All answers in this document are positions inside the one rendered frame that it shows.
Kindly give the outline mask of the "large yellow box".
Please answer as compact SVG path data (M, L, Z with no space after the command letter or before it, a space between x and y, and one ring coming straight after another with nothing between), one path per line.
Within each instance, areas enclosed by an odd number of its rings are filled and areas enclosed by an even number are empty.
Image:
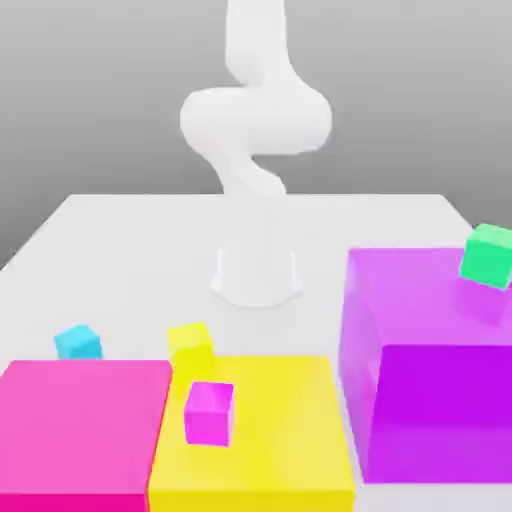
M174 374L148 484L150 512L353 512L327 357L218 356L204 378L234 386L231 443L187 443L193 380Z

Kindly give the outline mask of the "small yellow cube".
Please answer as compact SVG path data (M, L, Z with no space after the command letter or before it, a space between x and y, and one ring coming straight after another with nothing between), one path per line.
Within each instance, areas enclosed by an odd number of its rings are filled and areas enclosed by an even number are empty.
M213 341L203 322L169 328L167 337L169 359L174 370L200 372L213 363Z

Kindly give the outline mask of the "small cyan cube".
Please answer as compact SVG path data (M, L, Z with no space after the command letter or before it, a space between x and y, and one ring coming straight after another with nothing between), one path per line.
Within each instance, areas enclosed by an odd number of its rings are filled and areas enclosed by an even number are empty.
M86 325L74 326L54 337L59 359L102 359L100 337Z

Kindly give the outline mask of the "large purple box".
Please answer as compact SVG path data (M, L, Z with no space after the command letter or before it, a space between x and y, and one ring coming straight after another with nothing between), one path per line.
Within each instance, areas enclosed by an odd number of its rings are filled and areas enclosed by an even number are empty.
M512 484L512 288L459 248L348 253L339 372L372 484Z

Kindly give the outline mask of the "small magenta cube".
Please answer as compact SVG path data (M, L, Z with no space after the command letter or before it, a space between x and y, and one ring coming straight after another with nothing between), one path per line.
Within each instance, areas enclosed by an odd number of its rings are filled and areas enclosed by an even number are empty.
M193 381L184 407L188 444L228 447L234 424L234 385Z

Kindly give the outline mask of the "large pink box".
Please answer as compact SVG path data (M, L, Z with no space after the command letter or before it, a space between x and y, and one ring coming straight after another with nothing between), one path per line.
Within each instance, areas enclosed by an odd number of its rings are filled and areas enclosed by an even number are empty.
M149 512L164 360L17 360L0 376L0 512Z

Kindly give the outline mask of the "small green cube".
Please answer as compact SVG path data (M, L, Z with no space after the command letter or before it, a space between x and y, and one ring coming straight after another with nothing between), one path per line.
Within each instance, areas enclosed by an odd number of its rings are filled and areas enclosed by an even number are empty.
M466 240L459 275L506 290L512 282L512 229L481 223Z

